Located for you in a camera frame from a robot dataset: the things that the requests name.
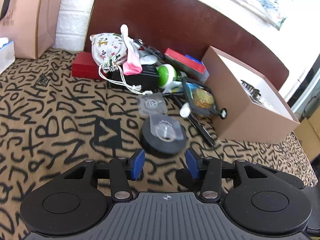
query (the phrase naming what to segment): black circular motor housing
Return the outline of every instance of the black circular motor housing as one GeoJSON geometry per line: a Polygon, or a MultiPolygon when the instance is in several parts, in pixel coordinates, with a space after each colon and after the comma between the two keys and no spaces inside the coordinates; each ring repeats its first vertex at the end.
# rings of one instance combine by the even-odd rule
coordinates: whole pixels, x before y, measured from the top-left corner
{"type": "Polygon", "coordinates": [[[82,163],[31,192],[21,203],[20,213],[29,231],[67,236],[97,224],[107,212],[105,195],[92,178],[95,165],[82,163]]]}
{"type": "Polygon", "coordinates": [[[150,130],[150,118],[143,122],[140,132],[140,143],[143,149],[159,158],[170,158],[180,153],[186,146],[187,135],[181,126],[183,140],[174,140],[173,142],[165,142],[154,136],[150,130]]]}
{"type": "Polygon", "coordinates": [[[223,202],[224,210],[236,224],[268,236],[305,229],[311,204],[300,189],[258,165],[236,161],[236,167],[239,176],[236,184],[237,180],[241,182],[223,202]]]}

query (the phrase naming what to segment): roll of black tape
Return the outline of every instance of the roll of black tape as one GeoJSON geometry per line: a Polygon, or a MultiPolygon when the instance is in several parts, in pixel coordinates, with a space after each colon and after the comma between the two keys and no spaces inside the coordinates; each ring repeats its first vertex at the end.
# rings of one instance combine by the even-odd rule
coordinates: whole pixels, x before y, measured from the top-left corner
{"type": "Polygon", "coordinates": [[[183,140],[167,142],[154,136],[150,130],[150,119],[146,119],[140,131],[140,143],[142,148],[158,158],[170,158],[180,153],[186,146],[187,135],[181,126],[183,140]]]}

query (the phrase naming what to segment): black strap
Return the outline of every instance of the black strap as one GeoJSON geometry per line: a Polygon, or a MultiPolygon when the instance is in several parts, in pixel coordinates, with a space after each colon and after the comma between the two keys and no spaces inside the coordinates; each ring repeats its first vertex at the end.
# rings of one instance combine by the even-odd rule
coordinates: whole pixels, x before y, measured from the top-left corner
{"type": "Polygon", "coordinates": [[[9,9],[10,0],[4,0],[1,13],[0,13],[0,21],[4,18],[4,16],[7,14],[9,9]]]}

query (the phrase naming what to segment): open brown box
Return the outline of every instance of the open brown box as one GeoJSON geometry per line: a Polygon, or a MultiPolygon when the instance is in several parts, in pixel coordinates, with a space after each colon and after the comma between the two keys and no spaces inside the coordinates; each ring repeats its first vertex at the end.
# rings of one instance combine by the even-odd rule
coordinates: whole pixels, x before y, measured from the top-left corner
{"type": "Polygon", "coordinates": [[[206,85],[212,89],[219,107],[228,111],[228,116],[224,120],[219,116],[212,116],[213,126],[219,138],[279,143],[300,124],[270,81],[247,64],[214,47],[208,48],[202,62],[210,74],[206,85]],[[218,55],[258,75],[262,82],[260,87],[255,87],[260,89],[262,96],[279,114],[252,102],[240,82],[218,55]]]}

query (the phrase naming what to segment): black box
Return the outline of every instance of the black box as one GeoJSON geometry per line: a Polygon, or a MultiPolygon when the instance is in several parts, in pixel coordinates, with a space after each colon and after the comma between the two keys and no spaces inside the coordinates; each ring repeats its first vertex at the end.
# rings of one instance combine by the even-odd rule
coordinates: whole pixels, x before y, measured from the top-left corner
{"type": "MultiPolygon", "coordinates": [[[[108,78],[114,81],[122,81],[119,70],[109,72],[108,78]]],[[[124,76],[124,78],[128,85],[141,85],[141,91],[154,91],[158,89],[160,76],[156,65],[142,65],[142,72],[140,74],[124,76]]],[[[110,88],[124,88],[124,86],[110,83],[110,88]]]]}

